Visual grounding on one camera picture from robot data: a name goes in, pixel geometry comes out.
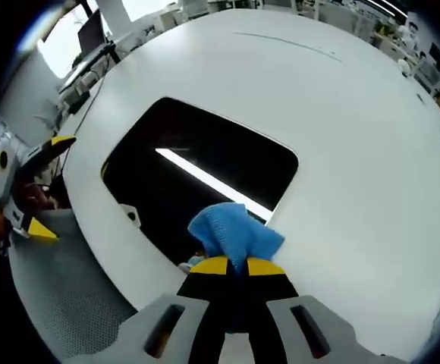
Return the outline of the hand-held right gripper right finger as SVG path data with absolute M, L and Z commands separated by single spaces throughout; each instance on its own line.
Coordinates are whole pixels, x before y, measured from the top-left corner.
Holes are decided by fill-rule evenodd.
M 374 363 L 352 325 L 312 296 L 301 296 L 282 268 L 247 260 L 246 323 L 257 363 Z

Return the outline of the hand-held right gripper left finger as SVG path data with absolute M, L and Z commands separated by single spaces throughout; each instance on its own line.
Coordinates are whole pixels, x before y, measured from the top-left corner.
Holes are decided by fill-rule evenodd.
M 207 259 L 124 323 L 117 363 L 218 363 L 230 326 L 226 257 Z

